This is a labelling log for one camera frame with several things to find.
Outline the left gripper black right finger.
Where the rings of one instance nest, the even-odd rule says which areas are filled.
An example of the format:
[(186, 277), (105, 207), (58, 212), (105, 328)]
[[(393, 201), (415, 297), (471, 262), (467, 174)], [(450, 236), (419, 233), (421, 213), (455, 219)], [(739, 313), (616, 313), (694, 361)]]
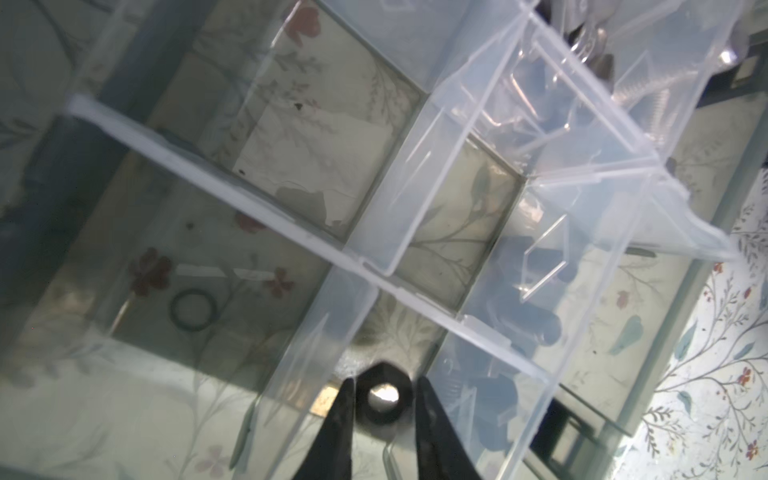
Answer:
[(431, 382), (415, 383), (415, 450), (420, 480), (480, 480)]

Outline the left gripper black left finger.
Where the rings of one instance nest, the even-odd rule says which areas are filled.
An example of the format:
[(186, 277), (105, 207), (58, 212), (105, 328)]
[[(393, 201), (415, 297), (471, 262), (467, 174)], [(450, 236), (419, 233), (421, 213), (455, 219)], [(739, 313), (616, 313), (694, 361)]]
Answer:
[(345, 379), (294, 480), (349, 480), (352, 478), (352, 442), (356, 384)]

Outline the black hex nut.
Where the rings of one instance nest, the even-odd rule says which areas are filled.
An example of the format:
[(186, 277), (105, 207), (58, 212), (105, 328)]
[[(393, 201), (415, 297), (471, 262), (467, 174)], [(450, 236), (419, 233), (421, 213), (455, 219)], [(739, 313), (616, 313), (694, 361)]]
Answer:
[(395, 365), (379, 362), (357, 377), (357, 418), (374, 426), (394, 424), (411, 408), (413, 397), (411, 378)]

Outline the green compartment organizer box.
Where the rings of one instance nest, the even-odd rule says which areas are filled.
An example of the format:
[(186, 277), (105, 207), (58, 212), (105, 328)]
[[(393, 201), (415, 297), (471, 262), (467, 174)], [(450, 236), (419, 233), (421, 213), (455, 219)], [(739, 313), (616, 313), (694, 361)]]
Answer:
[(5, 1), (1, 475), (599, 473), (691, 265), (738, 252), (681, 139), (749, 1)]

